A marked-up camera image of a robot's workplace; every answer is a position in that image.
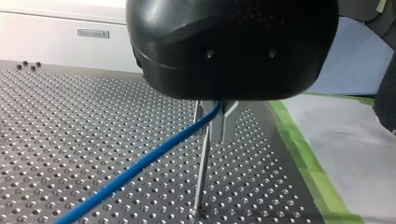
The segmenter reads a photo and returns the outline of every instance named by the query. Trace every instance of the white cabinet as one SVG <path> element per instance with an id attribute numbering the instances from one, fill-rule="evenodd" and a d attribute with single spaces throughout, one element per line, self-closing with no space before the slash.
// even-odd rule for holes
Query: white cabinet
<path id="1" fill-rule="evenodd" d="M 78 14 L 75 9 L 63 13 L 51 11 L 44 4 L 42 15 L 35 8 L 0 4 L 0 60 L 42 62 L 57 65 L 138 72 L 126 25 L 124 8 L 109 7 L 108 11 Z M 97 6 L 90 6 L 94 11 Z M 114 9 L 122 16 L 112 17 Z M 109 38 L 78 36 L 78 29 L 109 32 Z"/>

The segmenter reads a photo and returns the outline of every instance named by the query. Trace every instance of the blue cable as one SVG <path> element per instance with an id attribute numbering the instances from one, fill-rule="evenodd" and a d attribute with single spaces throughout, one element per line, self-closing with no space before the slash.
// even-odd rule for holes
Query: blue cable
<path id="1" fill-rule="evenodd" d="M 203 128 L 210 120 L 212 120 L 220 111 L 222 106 L 221 102 L 218 102 L 215 108 L 198 120 L 196 123 L 192 124 L 190 127 L 185 129 L 183 132 L 179 133 L 178 135 L 172 137 L 168 141 L 164 142 L 161 146 L 157 147 L 156 149 L 152 150 L 148 155 L 142 158 L 140 161 L 132 165 L 128 170 L 126 170 L 122 175 L 120 175 L 115 180 L 111 181 L 107 186 L 103 189 L 99 190 L 99 192 L 86 202 L 82 203 L 77 208 L 71 210 L 65 216 L 59 218 L 55 221 L 55 224 L 70 224 L 81 217 L 84 217 L 88 212 L 91 211 L 94 207 L 96 207 L 99 203 L 107 199 L 113 192 L 119 190 L 122 186 L 132 180 L 135 176 L 137 176 L 140 172 L 143 171 L 146 167 L 150 164 L 158 160 L 163 154 L 168 152 L 173 147 L 177 146 L 179 143 L 186 140 L 188 137 L 193 135 L 196 131 Z"/>

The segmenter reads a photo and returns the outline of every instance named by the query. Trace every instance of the black robot head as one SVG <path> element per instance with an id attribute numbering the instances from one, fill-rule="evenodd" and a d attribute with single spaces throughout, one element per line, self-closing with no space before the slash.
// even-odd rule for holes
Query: black robot head
<path id="1" fill-rule="evenodd" d="M 336 0 L 129 0 L 146 81 L 174 98 L 273 100 L 318 78 L 338 24 Z"/>

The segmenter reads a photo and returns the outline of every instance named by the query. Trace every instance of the white surface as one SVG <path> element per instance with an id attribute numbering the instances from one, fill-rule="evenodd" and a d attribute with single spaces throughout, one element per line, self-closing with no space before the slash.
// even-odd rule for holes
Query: white surface
<path id="1" fill-rule="evenodd" d="M 286 108 L 353 214 L 396 223 L 396 136 L 355 100 L 299 95 Z"/>
<path id="2" fill-rule="evenodd" d="M 77 29 L 109 31 L 110 38 L 78 36 Z M 125 25 L 1 12 L 0 60 L 142 72 Z"/>
<path id="3" fill-rule="evenodd" d="M 0 11 L 126 24 L 126 0 L 0 0 Z"/>
<path id="4" fill-rule="evenodd" d="M 376 93 L 392 54 L 393 49 L 363 23 L 341 17 L 326 63 L 308 91 Z"/>

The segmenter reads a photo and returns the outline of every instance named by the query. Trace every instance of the metal bracket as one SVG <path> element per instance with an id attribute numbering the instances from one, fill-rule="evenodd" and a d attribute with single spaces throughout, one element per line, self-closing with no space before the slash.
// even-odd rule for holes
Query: metal bracket
<path id="1" fill-rule="evenodd" d="M 214 106 L 214 101 L 202 101 L 201 107 L 209 113 Z M 210 122 L 210 141 L 214 143 L 232 142 L 235 138 L 235 123 L 239 115 L 248 108 L 246 101 L 224 102 L 223 110 Z M 199 103 L 195 107 L 195 117 L 202 116 Z"/>

